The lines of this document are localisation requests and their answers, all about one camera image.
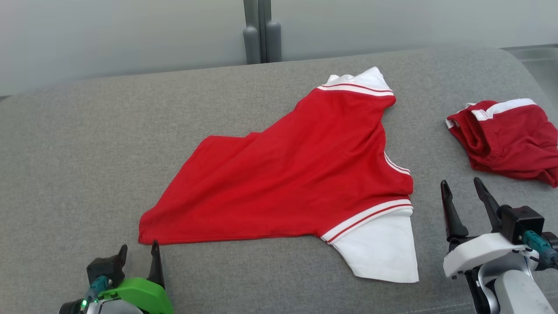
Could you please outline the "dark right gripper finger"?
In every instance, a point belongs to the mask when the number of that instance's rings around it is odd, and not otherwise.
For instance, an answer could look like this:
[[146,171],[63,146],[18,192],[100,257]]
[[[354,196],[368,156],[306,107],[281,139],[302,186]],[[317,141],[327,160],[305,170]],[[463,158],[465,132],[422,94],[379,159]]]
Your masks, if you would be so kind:
[[492,227],[491,232],[500,232],[501,219],[497,215],[500,205],[497,203],[496,199],[491,195],[490,191],[487,189],[482,179],[480,179],[479,177],[475,177],[473,179],[473,183],[476,188],[478,198],[483,202],[484,206],[486,207],[486,212],[490,219],[490,224]]
[[453,203],[453,193],[446,180],[440,183],[442,208],[445,219],[446,240],[452,242],[455,239],[464,239],[469,235],[468,229],[462,224],[462,221],[455,209]]

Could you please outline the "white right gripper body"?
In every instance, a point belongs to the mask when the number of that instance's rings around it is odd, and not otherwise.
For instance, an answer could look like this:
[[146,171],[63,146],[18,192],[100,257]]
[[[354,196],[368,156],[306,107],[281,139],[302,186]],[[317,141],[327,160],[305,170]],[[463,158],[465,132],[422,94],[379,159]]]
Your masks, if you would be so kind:
[[510,270],[529,274],[524,249],[524,245],[514,245],[501,234],[480,235],[445,256],[444,273],[450,278],[479,266],[481,277],[497,277]]

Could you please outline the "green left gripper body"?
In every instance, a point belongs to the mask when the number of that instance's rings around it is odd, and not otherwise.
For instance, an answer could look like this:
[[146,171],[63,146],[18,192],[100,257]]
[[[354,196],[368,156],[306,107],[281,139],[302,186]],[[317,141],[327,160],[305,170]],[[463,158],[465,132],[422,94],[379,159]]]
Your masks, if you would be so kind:
[[100,314],[173,314],[166,291],[144,278],[125,279],[99,295]]

